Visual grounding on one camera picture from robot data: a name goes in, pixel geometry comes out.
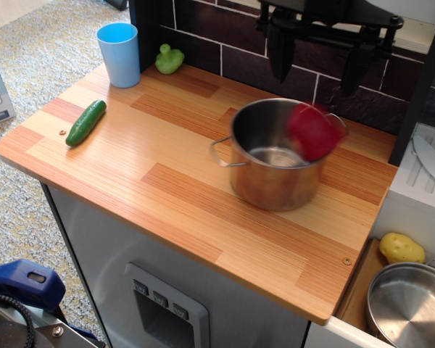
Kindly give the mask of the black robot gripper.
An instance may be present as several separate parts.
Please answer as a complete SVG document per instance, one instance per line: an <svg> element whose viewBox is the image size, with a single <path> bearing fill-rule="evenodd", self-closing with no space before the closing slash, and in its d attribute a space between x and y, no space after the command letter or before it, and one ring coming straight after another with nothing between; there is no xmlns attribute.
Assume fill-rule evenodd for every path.
<svg viewBox="0 0 435 348"><path fill-rule="evenodd" d="M341 95L359 88L376 52L390 54L404 20L369 1L261 1L257 29L267 37L273 76L283 83L291 69L295 41L349 49Z"/></svg>

